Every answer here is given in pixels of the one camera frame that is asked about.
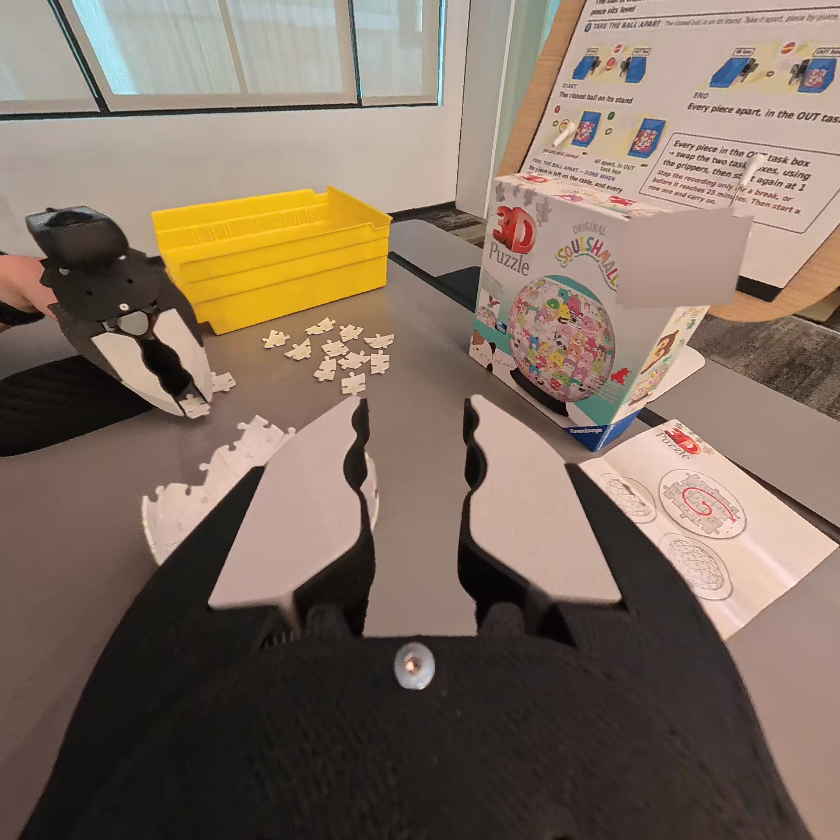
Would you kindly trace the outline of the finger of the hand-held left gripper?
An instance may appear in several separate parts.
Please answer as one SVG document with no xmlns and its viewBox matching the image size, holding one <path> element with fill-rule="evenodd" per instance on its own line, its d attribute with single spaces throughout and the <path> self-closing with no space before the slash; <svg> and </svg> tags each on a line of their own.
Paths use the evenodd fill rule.
<svg viewBox="0 0 840 840">
<path fill-rule="evenodd" d="M 173 395 L 161 383 L 164 346 L 156 337 L 138 340 L 132 335 L 101 333 L 91 341 L 121 383 L 133 393 L 170 414 L 184 416 Z"/>
<path fill-rule="evenodd" d="M 213 375 L 203 346 L 203 336 L 192 308 L 170 308 L 156 319 L 156 340 L 164 346 L 161 383 L 174 399 L 213 400 Z"/>
</svg>

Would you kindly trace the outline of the printed task instruction sheet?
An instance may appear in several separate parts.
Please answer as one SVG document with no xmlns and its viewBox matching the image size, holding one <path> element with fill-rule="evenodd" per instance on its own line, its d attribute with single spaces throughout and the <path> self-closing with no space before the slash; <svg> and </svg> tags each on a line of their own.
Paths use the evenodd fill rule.
<svg viewBox="0 0 840 840">
<path fill-rule="evenodd" d="M 525 172 L 838 225 L 838 2 L 585 2 Z M 567 122 L 577 129 L 552 150 Z M 739 182 L 756 154 L 768 160 Z"/>
</svg>

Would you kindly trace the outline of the yellow plastic bin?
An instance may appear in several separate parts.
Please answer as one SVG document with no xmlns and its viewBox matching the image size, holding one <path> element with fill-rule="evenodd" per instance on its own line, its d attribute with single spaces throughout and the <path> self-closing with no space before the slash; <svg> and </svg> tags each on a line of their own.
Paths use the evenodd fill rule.
<svg viewBox="0 0 840 840">
<path fill-rule="evenodd" d="M 332 186 L 162 209 L 157 245 L 221 335 L 382 288 L 392 217 Z"/>
</svg>

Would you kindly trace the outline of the black wrist rest pad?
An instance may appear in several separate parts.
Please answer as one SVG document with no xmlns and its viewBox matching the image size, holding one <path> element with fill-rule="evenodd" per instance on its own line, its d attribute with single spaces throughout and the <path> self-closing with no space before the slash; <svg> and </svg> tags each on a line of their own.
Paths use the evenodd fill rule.
<svg viewBox="0 0 840 840">
<path fill-rule="evenodd" d="M 1 381 L 1 456 L 58 445 L 152 408 L 79 355 L 41 364 Z"/>
</svg>

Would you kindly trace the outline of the window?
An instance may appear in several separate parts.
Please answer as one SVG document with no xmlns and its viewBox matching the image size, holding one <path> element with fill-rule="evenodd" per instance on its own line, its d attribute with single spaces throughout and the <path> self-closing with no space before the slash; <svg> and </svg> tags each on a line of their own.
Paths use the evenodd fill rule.
<svg viewBox="0 0 840 840">
<path fill-rule="evenodd" d="M 446 2 L 2 1 L 2 119 L 436 106 Z"/>
</svg>

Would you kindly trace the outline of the pile of white puzzle pieces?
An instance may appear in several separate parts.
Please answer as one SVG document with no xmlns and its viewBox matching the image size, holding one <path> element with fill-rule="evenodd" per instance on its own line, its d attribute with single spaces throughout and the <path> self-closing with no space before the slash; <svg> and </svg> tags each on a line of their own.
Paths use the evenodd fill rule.
<svg viewBox="0 0 840 840">
<path fill-rule="evenodd" d="M 311 378 L 321 384 L 337 383 L 344 396 L 361 396 L 372 376 L 391 368 L 389 349 L 393 333 L 366 332 L 360 325 L 339 325 L 325 317 L 294 339 L 282 329 L 261 338 L 264 350 L 282 354 L 297 364 L 312 362 Z"/>
</svg>

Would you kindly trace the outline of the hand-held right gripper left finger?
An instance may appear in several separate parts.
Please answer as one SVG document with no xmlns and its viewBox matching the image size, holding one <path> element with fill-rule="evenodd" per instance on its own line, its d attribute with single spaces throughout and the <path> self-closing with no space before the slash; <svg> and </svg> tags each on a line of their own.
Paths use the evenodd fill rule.
<svg viewBox="0 0 840 840">
<path fill-rule="evenodd" d="M 361 635 L 375 577 L 375 466 L 368 402 L 349 396 L 269 458 L 209 598 L 276 608 L 302 630 L 331 604 Z"/>
</svg>

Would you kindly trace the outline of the white instruction leaflet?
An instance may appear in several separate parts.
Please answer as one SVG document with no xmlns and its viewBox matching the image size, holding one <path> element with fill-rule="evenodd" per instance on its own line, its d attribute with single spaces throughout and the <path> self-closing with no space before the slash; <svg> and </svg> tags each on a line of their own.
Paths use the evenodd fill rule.
<svg viewBox="0 0 840 840">
<path fill-rule="evenodd" d="M 838 548 L 677 419 L 582 469 L 675 567 L 726 641 Z"/>
</svg>

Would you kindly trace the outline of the instruction poster board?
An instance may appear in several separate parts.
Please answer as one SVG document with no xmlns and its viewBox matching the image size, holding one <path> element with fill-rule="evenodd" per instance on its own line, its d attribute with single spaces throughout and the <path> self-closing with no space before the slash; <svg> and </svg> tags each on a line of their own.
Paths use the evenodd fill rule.
<svg viewBox="0 0 840 840">
<path fill-rule="evenodd" d="M 528 88 L 517 112 L 498 175 L 520 172 L 531 142 L 550 101 L 554 82 L 583 14 L 584 1 L 561 1 L 535 62 Z M 772 301 L 739 289 L 732 303 L 714 306 L 710 315 L 731 322 L 767 322 L 792 316 L 838 293 L 839 233 L 834 230 L 793 279 Z"/>
</svg>

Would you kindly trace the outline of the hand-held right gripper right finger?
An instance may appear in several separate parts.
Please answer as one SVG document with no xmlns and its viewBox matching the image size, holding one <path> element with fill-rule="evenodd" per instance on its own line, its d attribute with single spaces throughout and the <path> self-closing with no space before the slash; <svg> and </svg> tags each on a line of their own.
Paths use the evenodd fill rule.
<svg viewBox="0 0 840 840">
<path fill-rule="evenodd" d="M 562 456 L 483 395 L 465 400 L 463 435 L 457 571 L 477 626 L 496 605 L 512 604 L 526 632 L 563 636 L 562 605 L 620 605 Z"/>
</svg>

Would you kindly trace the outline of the colourful puzzle box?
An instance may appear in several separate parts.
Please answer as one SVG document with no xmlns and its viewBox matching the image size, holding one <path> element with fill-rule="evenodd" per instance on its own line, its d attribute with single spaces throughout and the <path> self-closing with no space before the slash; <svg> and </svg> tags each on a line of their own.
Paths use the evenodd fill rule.
<svg viewBox="0 0 840 840">
<path fill-rule="evenodd" d="M 753 219 L 546 175 L 493 186 L 469 356 L 595 452 L 733 300 Z"/>
</svg>

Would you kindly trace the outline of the person's left hand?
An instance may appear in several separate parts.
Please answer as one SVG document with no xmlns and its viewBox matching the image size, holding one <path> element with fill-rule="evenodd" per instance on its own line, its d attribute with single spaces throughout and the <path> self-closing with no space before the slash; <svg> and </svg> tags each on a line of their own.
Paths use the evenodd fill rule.
<svg viewBox="0 0 840 840">
<path fill-rule="evenodd" d="M 56 320 L 56 296 L 41 282 L 44 268 L 35 257 L 1 254 L 1 301 L 6 308 Z"/>
</svg>

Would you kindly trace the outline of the partly built puzzle ball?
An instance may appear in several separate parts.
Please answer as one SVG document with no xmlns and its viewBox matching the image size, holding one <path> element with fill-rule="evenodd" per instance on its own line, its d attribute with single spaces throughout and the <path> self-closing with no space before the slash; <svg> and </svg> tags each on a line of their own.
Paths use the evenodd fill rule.
<svg viewBox="0 0 840 840">
<path fill-rule="evenodd" d="M 204 475 L 201 485 L 161 486 L 153 498 L 143 498 L 143 530 L 158 564 L 172 557 L 198 525 L 221 507 L 240 480 L 253 469 L 264 471 L 266 462 L 279 447 L 301 431 L 282 430 L 261 416 L 240 423 L 238 430 L 241 433 L 238 440 L 216 449 L 209 461 L 201 465 Z"/>
</svg>

